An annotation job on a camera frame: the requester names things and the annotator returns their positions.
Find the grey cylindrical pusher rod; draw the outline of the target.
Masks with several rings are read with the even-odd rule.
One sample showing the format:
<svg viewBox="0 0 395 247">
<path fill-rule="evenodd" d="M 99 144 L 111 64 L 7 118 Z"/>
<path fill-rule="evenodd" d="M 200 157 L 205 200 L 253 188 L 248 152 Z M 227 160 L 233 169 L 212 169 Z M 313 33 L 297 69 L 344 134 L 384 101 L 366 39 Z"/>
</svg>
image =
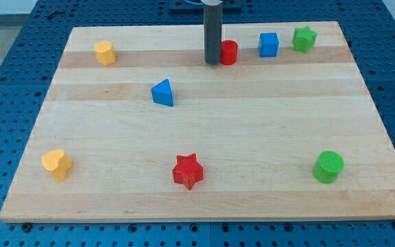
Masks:
<svg viewBox="0 0 395 247">
<path fill-rule="evenodd" d="M 203 0 L 204 60 L 218 64 L 221 56 L 223 1 Z"/>
</svg>

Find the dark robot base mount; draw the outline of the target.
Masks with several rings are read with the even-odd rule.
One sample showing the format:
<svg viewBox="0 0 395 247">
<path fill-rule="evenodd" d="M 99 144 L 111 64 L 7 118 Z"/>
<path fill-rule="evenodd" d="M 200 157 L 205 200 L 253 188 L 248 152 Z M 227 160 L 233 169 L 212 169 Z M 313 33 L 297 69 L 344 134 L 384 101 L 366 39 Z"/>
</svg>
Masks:
<svg viewBox="0 0 395 247">
<path fill-rule="evenodd" d="M 222 0 L 224 10 L 240 11 L 242 0 Z M 202 12 L 203 3 L 200 0 L 168 0 L 170 13 Z"/>
</svg>

